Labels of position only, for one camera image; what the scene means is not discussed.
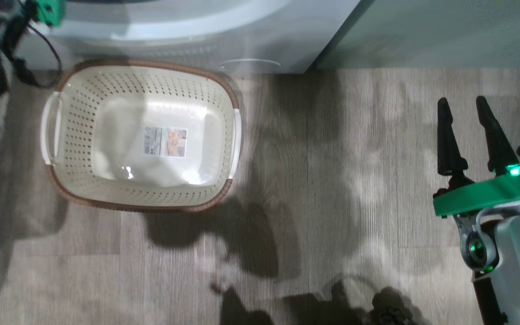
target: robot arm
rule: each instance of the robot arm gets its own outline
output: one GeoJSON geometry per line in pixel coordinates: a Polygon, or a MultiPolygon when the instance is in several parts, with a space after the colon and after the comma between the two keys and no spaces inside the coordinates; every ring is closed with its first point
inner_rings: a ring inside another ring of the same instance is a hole
{"type": "Polygon", "coordinates": [[[433,196],[437,216],[452,216],[459,230],[460,253],[473,270],[473,284],[485,325],[520,325],[520,164],[484,97],[477,97],[485,128],[489,163],[495,177],[474,183],[452,132],[446,99],[439,101],[439,173],[451,176],[448,189],[433,196]],[[481,224],[481,218],[502,220],[481,224]]]}

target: white appliance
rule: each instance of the white appliance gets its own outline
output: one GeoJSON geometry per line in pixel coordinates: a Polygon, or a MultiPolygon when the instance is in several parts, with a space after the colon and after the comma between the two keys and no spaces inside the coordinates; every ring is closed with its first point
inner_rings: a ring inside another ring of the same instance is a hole
{"type": "MultiPolygon", "coordinates": [[[[70,1],[59,28],[38,25],[64,66],[126,57],[227,73],[301,73],[359,0],[70,1]]],[[[37,35],[20,45],[29,67],[56,62],[37,35]]]]}

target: basket handle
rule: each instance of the basket handle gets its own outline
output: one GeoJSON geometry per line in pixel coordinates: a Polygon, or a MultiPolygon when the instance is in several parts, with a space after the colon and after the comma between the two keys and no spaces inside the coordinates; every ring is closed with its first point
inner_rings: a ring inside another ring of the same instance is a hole
{"type": "Polygon", "coordinates": [[[47,123],[49,122],[49,114],[51,111],[52,105],[58,101],[57,105],[57,114],[56,114],[56,130],[54,132],[54,156],[57,151],[58,141],[60,136],[60,124],[61,124],[61,109],[62,109],[62,100],[59,98],[60,93],[58,91],[54,91],[53,94],[47,99],[45,103],[45,107],[43,108],[42,113],[42,121],[41,127],[39,130],[39,148],[42,152],[43,161],[45,161],[46,165],[51,165],[51,154],[50,148],[48,144],[48,132],[47,132],[47,123]]]}
{"type": "Polygon", "coordinates": [[[233,179],[238,169],[238,160],[240,159],[240,149],[242,144],[242,116],[240,115],[240,110],[234,109],[234,156],[232,157],[232,164],[230,168],[230,173],[228,175],[229,179],[233,179]]]}

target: laundry basket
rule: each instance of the laundry basket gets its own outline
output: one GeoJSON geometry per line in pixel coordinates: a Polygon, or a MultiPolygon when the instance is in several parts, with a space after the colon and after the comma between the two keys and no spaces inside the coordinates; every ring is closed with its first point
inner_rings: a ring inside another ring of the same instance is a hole
{"type": "Polygon", "coordinates": [[[231,87],[209,72],[143,61],[85,62],[47,100],[41,151],[71,201],[132,211],[204,210],[240,154],[231,87]]]}

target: product label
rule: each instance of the product label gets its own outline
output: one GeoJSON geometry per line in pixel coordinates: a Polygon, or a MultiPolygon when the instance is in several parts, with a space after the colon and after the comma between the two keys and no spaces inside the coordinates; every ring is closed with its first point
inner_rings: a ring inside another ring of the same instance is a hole
{"type": "Polygon", "coordinates": [[[144,155],[186,157],[188,130],[173,127],[144,127],[144,155]]]}

